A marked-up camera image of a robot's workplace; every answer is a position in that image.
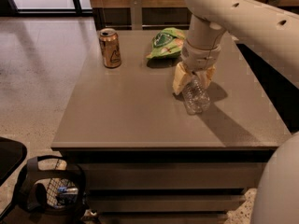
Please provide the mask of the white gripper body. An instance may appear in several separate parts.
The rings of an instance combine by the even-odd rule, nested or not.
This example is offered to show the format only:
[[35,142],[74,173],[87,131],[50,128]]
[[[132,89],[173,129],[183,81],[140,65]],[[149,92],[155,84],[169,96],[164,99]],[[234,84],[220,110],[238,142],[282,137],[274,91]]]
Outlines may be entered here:
[[187,40],[184,41],[181,50],[181,60],[192,72],[207,70],[214,65],[221,53],[221,46],[214,49],[198,49],[193,47]]

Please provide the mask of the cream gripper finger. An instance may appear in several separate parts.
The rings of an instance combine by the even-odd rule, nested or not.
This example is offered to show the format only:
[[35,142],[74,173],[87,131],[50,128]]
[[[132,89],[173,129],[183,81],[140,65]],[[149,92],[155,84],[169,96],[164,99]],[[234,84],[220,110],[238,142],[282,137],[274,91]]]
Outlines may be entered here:
[[192,73],[186,68],[184,62],[179,62],[176,66],[173,80],[173,91],[175,95],[179,95],[191,80]]
[[212,65],[208,67],[208,69],[201,70],[196,73],[204,88],[207,88],[210,85],[212,78],[215,74],[215,71],[216,71],[216,67]]

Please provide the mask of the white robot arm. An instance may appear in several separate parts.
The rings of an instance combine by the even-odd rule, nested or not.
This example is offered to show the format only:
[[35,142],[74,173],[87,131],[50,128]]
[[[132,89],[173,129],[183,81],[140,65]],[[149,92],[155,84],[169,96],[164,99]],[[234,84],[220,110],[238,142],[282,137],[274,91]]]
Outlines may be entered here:
[[[194,74],[216,63],[224,32],[258,53],[291,84],[299,86],[299,17],[254,0],[184,0],[192,13],[176,68],[179,94]],[[299,224],[299,133],[272,155],[261,176],[251,224]]]

